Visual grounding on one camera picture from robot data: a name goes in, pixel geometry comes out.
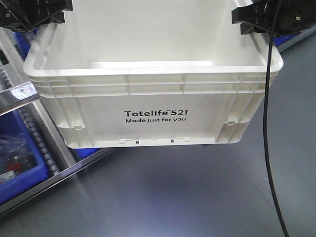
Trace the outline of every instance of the blue bin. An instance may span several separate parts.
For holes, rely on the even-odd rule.
[[[101,148],[82,148],[82,149],[75,149],[75,151],[81,158],[87,158],[88,156],[96,153],[100,149]]]
[[[48,169],[35,142],[17,111],[0,116],[0,135],[18,136],[27,141],[26,147],[33,154],[35,167],[0,184],[0,204],[30,189],[48,178]]]

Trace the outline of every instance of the black wire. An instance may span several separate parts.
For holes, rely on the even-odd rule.
[[[274,202],[275,207],[276,207],[276,213],[277,213],[278,219],[280,221],[284,236],[289,237],[286,226],[285,226],[284,219],[282,217],[280,206],[278,204],[275,186],[273,184],[271,167],[270,167],[270,158],[269,158],[269,149],[268,149],[268,133],[267,133],[267,117],[268,117],[267,115],[268,115],[268,98],[269,98],[269,85],[270,85],[270,73],[271,73],[272,47],[273,47],[274,33],[275,33],[275,29],[276,29],[276,24],[277,24],[277,16],[278,16],[278,12],[280,10],[281,4],[282,4],[282,0],[278,0],[276,12],[275,12],[273,24],[272,24],[270,42],[269,42],[267,75],[266,75],[266,86],[265,86],[265,99],[264,99],[264,109],[263,109],[263,140],[264,140],[264,148],[265,148],[266,167],[267,167],[268,179],[269,179],[269,184],[270,184],[273,202]]]

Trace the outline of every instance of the gray floor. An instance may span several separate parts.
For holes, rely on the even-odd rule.
[[[316,35],[271,87],[276,191],[291,237],[316,236]],[[119,149],[0,219],[1,237],[281,237],[262,106],[233,145]]]

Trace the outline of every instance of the metal shelf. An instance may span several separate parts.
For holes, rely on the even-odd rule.
[[[32,118],[51,153],[51,157],[60,170],[60,172],[52,172],[52,177],[0,205],[0,216],[3,216],[108,155],[115,148],[100,149],[93,155],[79,160],[71,149],[65,145],[54,122],[39,99],[39,95],[29,81],[28,76],[24,73],[23,60],[14,46],[10,32],[2,28],[0,29],[0,49],[9,61],[9,64],[3,66],[8,81],[15,86],[0,93],[0,115],[24,106],[23,110]]]

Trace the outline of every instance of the metal rack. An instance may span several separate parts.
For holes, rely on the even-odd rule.
[[[23,71],[23,60],[8,30],[0,29],[0,49],[9,61],[9,64],[3,65],[8,83],[15,86],[0,93],[0,115],[23,107],[20,114],[30,133],[38,138],[38,144],[45,143],[47,146],[47,149],[43,150],[43,157],[50,167],[51,174],[51,177],[44,182],[0,205],[0,216],[2,216],[105,157],[115,148],[100,149],[93,155],[80,159],[65,145],[54,122],[39,100],[39,95]]]

